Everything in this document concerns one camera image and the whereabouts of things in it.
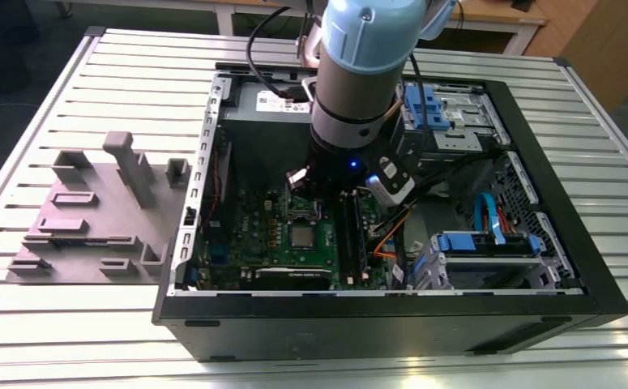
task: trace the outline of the robotic arm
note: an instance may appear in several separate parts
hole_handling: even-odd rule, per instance
[[[306,85],[311,150],[306,167],[288,173],[290,189],[326,198],[366,182],[379,202],[395,206],[414,179],[380,134],[395,125],[398,81],[416,41],[439,35],[458,0],[278,2],[314,15],[324,10],[318,80]]]

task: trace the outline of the open computer tower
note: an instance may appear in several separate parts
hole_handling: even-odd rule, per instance
[[[280,88],[316,75],[262,71]],[[383,136],[400,154],[420,142],[416,174],[440,179],[399,214],[363,184],[326,201],[288,192],[310,105],[219,65],[154,311],[199,361],[514,353],[628,314],[506,84],[424,85],[430,134],[406,78]]]

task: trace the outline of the aluminum slotted table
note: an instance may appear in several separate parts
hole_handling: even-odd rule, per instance
[[[628,317],[512,356],[199,364],[151,324],[156,286],[5,284],[59,150],[83,148],[94,162],[108,161],[106,133],[126,130],[151,163],[191,158],[215,62],[244,62],[244,46],[240,37],[102,28],[83,38],[0,172],[0,383],[628,387]],[[295,65],[295,46],[260,40],[254,57]],[[428,50],[416,57],[426,75],[508,83],[628,299],[628,142],[578,75],[550,58]]]

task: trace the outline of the green motherboard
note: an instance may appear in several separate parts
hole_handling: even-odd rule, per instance
[[[359,208],[364,233],[379,222],[380,210],[370,194]],[[332,289],[383,289],[386,270],[368,269],[368,280],[339,280],[334,214],[318,201],[290,196],[286,190],[240,190],[228,245],[208,243],[212,289],[239,289],[246,267],[316,268],[332,274]]]

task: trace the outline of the wooden cabinet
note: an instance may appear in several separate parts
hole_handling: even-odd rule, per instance
[[[526,55],[564,57],[606,110],[628,96],[628,0],[536,0],[550,17]]]

